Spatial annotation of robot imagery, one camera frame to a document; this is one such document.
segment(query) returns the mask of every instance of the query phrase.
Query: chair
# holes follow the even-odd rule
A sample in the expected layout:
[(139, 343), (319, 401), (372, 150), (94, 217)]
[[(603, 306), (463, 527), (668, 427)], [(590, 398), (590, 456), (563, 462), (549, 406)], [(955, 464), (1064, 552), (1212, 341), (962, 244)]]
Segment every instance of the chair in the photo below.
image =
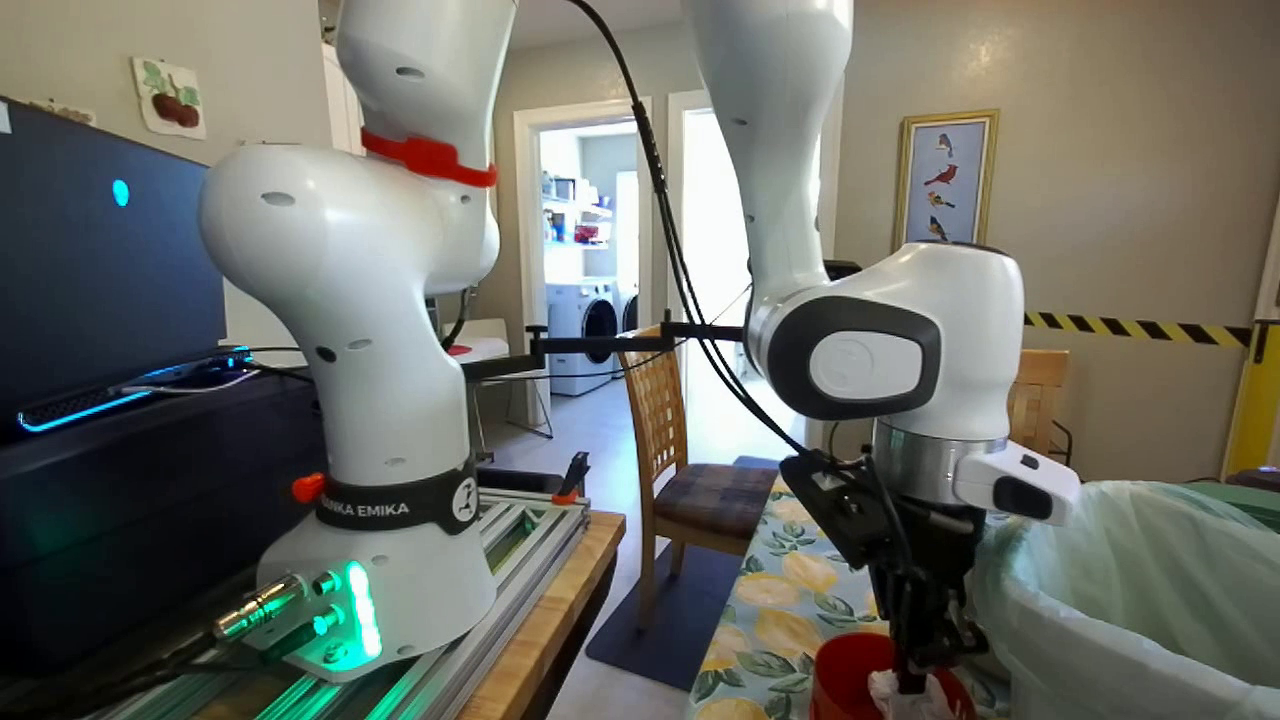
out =
[(672, 576), (682, 544), (743, 555), (769, 505), (772, 464), (689, 464), (682, 392), (677, 351), (625, 351), (625, 384), (641, 473), (641, 630), (654, 595), (654, 536), (672, 542)]
[(1009, 392), (1009, 441), (1073, 464), (1073, 431), (1061, 423), (1061, 406), (1073, 371), (1067, 348), (1025, 348)]

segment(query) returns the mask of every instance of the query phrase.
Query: blue light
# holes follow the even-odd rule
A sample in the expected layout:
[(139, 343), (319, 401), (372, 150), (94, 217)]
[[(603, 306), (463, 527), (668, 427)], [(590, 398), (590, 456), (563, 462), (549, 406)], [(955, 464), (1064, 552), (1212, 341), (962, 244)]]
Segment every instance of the blue light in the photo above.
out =
[(153, 392), (122, 392), (114, 401), (105, 401), (105, 406), (88, 406), (79, 412), (66, 412), (66, 417), (51, 417), (51, 420), (30, 420), (26, 412), (14, 412), (14, 427), (30, 431), (30, 437), (43, 437), (43, 431), (55, 431), (55, 427), (66, 427), (66, 423), (79, 423), (88, 417), (99, 417), (99, 412), (113, 412), (113, 410), (122, 410), (122, 406), (134, 406)]
[(126, 199), (130, 199), (130, 188), (126, 188), (126, 179), (113, 179), (113, 199), (114, 199), (114, 209), (126, 209)]

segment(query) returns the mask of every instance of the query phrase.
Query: computer monitor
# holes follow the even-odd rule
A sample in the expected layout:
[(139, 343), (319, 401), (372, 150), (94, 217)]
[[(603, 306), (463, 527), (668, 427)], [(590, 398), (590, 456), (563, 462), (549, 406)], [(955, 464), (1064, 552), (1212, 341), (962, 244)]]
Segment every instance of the computer monitor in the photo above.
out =
[(225, 290), (201, 239), (203, 171), (0, 97), (0, 412), (11, 427), (60, 427), (91, 410), (47, 401), (216, 351)]

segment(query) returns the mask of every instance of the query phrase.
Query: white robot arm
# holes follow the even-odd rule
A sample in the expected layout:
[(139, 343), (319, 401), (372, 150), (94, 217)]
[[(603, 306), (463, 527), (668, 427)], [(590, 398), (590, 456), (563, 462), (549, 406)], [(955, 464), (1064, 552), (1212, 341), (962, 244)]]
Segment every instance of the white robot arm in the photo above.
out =
[(905, 692), (978, 648), (962, 574), (984, 512), (1061, 519), (1078, 475), (1009, 441), (1025, 286), (991, 248), (909, 244), (823, 281), (820, 120), (852, 51), (852, 0), (682, 0), (738, 176), (748, 356), (801, 417), (870, 417), (870, 456), (805, 452), (785, 479), (848, 566), (870, 568)]
[(209, 254), (289, 325), (322, 412), (322, 497), (261, 583), (357, 568), (372, 595), (301, 656), (326, 681), (433, 651), (496, 601), (463, 371), (422, 302), (496, 264), (486, 123), (512, 16), (515, 0), (348, 0), (337, 50), (372, 161), (257, 143), (209, 176)]

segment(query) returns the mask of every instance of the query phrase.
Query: ceiling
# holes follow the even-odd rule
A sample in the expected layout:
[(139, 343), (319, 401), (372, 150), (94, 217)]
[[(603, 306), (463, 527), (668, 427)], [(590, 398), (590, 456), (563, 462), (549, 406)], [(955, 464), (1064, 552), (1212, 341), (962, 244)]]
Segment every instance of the ceiling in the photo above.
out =
[[(319, 0), (322, 37), (337, 23), (344, 0)], [(589, 0), (611, 33), (668, 23), (678, 16), (678, 0)], [(512, 50), (541, 50), (594, 37), (590, 21), (569, 0), (520, 0)]]

